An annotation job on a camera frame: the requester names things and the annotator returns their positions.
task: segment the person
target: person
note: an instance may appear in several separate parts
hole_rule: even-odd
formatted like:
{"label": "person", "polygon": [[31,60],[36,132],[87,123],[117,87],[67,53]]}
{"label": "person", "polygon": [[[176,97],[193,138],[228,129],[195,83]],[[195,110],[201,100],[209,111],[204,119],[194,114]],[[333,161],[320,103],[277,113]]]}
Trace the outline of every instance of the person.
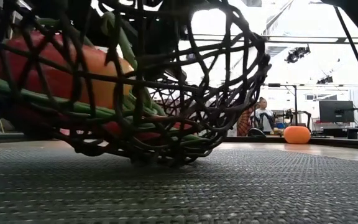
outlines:
{"label": "person", "polygon": [[[259,98],[259,108],[256,109],[256,111],[255,111],[255,117],[260,119],[260,115],[263,113],[269,115],[270,118],[273,117],[273,111],[267,109],[266,99],[261,97],[261,98]],[[261,122],[264,127],[263,132],[266,134],[270,134],[273,131],[273,129],[270,125],[269,118],[266,116],[263,116],[263,121],[261,121]]]}

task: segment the gray carpet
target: gray carpet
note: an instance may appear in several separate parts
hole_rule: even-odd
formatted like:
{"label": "gray carpet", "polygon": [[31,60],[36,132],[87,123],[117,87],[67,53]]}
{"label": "gray carpet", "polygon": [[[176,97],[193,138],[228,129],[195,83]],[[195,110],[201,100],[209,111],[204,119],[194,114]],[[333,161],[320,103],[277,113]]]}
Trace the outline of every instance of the gray carpet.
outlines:
{"label": "gray carpet", "polygon": [[0,150],[0,223],[358,223],[358,162],[216,150],[173,170]]}

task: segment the pepper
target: pepper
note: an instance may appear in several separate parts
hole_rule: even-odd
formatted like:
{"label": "pepper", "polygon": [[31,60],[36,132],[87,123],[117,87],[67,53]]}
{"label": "pepper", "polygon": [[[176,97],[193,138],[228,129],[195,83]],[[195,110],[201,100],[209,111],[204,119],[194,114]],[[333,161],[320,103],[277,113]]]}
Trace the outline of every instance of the pepper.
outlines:
{"label": "pepper", "polygon": [[[34,31],[30,33],[31,40],[33,45],[37,47],[44,38],[40,32]],[[54,39],[60,44],[63,45],[62,37],[60,35],[55,35]],[[23,37],[18,37],[15,39],[8,40],[6,43],[8,46],[13,47],[17,50],[29,51],[27,44]],[[70,57],[72,60],[76,59],[76,51],[72,44],[70,44]],[[87,64],[88,70],[90,73],[105,75],[105,76],[117,76],[116,67],[113,62],[109,62],[106,66],[104,65],[104,59],[106,58],[106,53],[101,50],[98,50],[94,47],[89,47],[84,45],[82,48],[83,55],[85,57],[85,62]],[[41,51],[40,56],[51,60],[56,64],[65,66],[69,68],[66,60],[60,55],[58,50],[48,43],[47,46]],[[21,77],[21,73],[24,69],[24,65],[28,61],[28,58],[21,55],[17,55],[12,52],[6,52],[6,58],[11,68],[12,78],[14,82],[18,82]],[[128,73],[133,71],[131,65],[124,60],[119,58],[121,64],[122,72]],[[71,91],[73,88],[73,75],[67,72],[63,72],[51,66],[40,64],[41,69],[45,75],[50,91],[53,96],[60,98],[69,99],[71,97]],[[2,69],[2,62],[0,58],[0,78],[7,80],[6,75]],[[82,92],[79,101],[83,103],[89,103],[88,90],[85,85],[85,79],[81,78]],[[101,80],[92,79],[93,92],[96,106],[113,109],[113,91],[115,83],[106,82]],[[27,83],[24,85],[24,88],[29,91],[36,93],[45,93],[39,78],[39,74],[35,68],[32,66],[29,72]],[[131,86],[124,85],[124,94],[128,95],[130,92]]]}

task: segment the computer monitor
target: computer monitor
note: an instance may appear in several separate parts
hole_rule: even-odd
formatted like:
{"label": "computer monitor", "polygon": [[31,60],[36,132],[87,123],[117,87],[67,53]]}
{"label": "computer monitor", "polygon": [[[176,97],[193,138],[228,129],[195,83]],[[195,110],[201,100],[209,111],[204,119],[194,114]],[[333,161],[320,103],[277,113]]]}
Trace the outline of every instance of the computer monitor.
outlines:
{"label": "computer monitor", "polygon": [[353,101],[321,100],[319,107],[321,122],[354,122]]}

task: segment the metal pole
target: metal pole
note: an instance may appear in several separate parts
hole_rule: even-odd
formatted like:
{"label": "metal pole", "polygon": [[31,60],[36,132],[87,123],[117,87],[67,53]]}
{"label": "metal pole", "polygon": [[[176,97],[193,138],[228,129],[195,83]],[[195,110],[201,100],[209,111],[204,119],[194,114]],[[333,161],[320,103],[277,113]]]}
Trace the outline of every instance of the metal pole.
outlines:
{"label": "metal pole", "polygon": [[294,96],[295,96],[295,126],[298,125],[298,93],[296,85],[292,86],[294,88]]}

